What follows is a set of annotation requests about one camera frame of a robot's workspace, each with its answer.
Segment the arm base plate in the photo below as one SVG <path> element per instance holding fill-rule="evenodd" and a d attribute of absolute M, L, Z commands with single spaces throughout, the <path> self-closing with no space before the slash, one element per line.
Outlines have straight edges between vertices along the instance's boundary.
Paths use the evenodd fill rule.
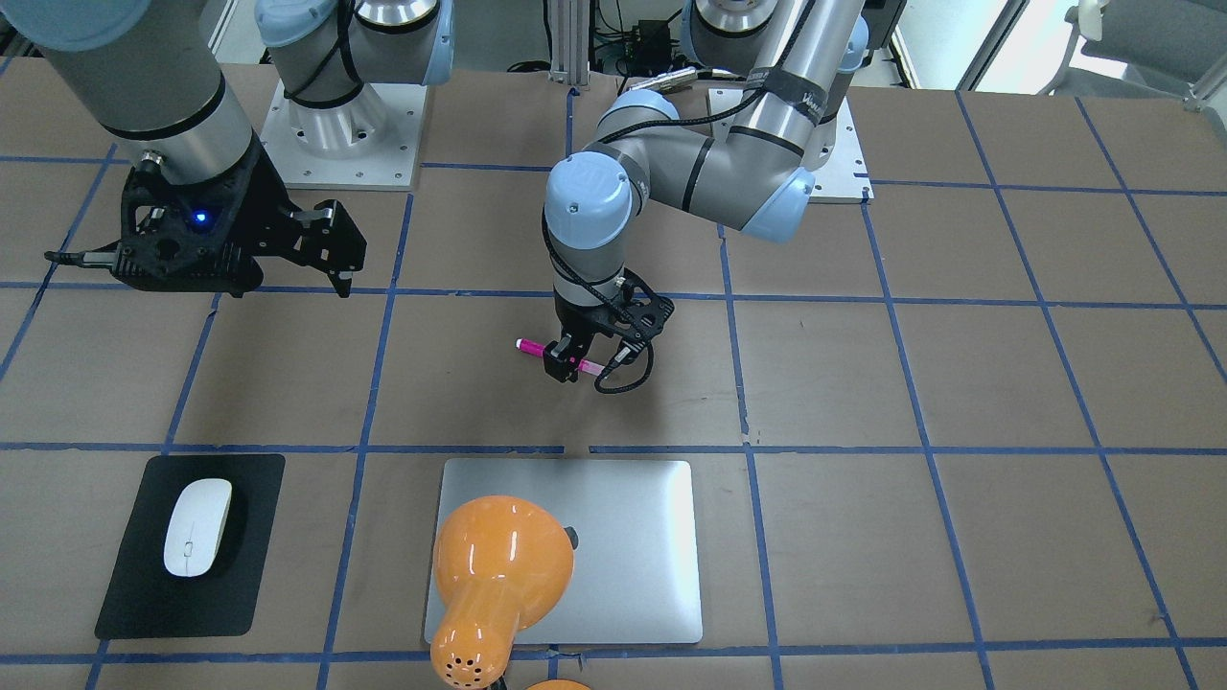
<path fill-rule="evenodd" d="M 872 196 L 867 165 L 850 106 L 832 122 L 812 124 L 789 106 L 750 90 L 713 91 L 721 106 L 706 162 L 693 184 L 691 207 L 721 196 L 723 211 L 794 212 L 807 203 L 860 203 Z"/>
<path fill-rule="evenodd" d="M 346 104 L 308 108 L 277 91 L 260 139 L 286 187 L 410 192 L 428 95 L 425 83 L 364 83 Z"/>

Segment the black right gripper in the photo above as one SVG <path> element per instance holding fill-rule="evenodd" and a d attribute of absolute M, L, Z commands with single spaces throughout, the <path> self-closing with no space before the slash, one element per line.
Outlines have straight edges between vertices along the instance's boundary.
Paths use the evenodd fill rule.
<path fill-rule="evenodd" d="M 258 138 L 229 169 L 191 184 L 173 184 L 171 158 L 148 149 L 128 172 L 108 271 L 141 291 L 245 293 L 263 284 L 258 258 L 276 255 L 348 298 L 367 249 L 355 219 L 337 199 L 297 210 Z"/>

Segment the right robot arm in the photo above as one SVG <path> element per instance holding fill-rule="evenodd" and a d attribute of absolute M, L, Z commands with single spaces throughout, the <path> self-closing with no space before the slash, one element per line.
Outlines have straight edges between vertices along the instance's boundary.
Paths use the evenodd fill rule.
<path fill-rule="evenodd" d="M 254 291 L 272 255 L 348 297 L 364 236 L 333 199 L 290 199 L 188 1 L 5 1 L 26 36 L 131 160 L 120 236 L 54 264 L 103 269 L 140 291 Z"/>

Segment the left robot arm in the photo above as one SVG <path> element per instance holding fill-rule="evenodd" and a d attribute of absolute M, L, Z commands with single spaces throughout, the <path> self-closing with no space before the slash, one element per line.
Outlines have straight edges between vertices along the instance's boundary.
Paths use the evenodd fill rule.
<path fill-rule="evenodd" d="M 815 189 L 854 71 L 867 52 L 863 1 L 688 1 L 683 50 L 742 79 L 723 140 L 702 133 L 648 83 L 626 90 L 594 140 L 548 172 L 541 235 L 552 263 L 558 340 L 544 370 L 577 381 L 595 336 L 618 347 L 595 387 L 653 357 L 672 316 L 625 264 L 633 219 L 654 200 L 756 239 L 791 239 Z"/>

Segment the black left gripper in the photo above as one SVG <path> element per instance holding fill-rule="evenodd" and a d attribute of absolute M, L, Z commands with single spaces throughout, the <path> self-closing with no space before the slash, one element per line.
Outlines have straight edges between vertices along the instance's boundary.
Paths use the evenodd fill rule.
<path fill-rule="evenodd" d="M 578 381 L 579 370 L 606 370 L 609 362 L 588 359 L 598 335 L 629 341 L 625 334 L 629 324 L 629 293 L 614 289 L 614 293 L 591 296 L 580 289 L 555 289 L 555 311 L 561 327 L 556 341 L 544 345 L 544 370 L 555 381 Z"/>

